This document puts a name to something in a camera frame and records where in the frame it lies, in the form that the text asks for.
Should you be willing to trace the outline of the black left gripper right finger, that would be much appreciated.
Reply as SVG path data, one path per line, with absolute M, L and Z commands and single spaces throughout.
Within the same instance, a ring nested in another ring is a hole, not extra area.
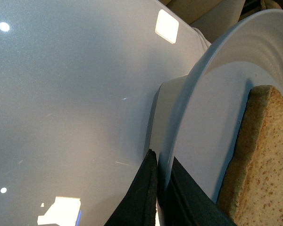
M 174 158 L 166 189 L 158 184 L 158 203 L 166 226 L 234 226 Z

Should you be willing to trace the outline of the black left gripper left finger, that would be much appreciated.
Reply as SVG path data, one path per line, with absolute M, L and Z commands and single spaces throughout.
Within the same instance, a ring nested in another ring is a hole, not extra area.
M 156 153 L 149 149 L 126 195 L 107 220 L 107 226 L 154 226 L 158 186 Z

